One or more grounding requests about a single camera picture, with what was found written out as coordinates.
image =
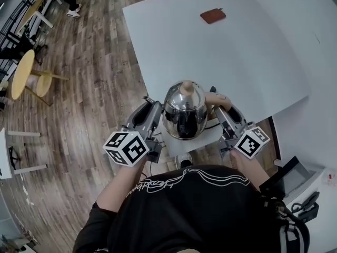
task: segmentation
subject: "white graphic print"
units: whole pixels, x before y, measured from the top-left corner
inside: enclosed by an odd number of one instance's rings
[[[212,184],[217,187],[226,187],[232,183],[240,183],[244,186],[249,184],[248,178],[242,177],[240,175],[231,175],[227,177],[219,177],[210,175],[207,172],[199,169],[185,169],[181,176],[168,179],[166,181],[152,181],[151,179],[144,179],[143,181],[139,182],[129,193],[131,194],[133,191],[138,190],[141,191],[142,189],[146,188],[147,193],[155,193],[158,192],[166,187],[172,188],[175,184],[178,184],[183,180],[185,175],[188,173],[197,173],[200,177],[207,183]]]

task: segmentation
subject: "black t-shirt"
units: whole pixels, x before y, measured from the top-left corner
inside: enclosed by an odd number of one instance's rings
[[[142,180],[118,213],[94,204],[74,252],[277,252],[275,238],[249,180],[206,165]]]

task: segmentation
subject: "kettle lid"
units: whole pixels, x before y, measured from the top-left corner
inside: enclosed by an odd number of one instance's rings
[[[165,104],[178,110],[194,110],[205,105],[205,92],[192,81],[178,82],[172,86],[165,98]]]

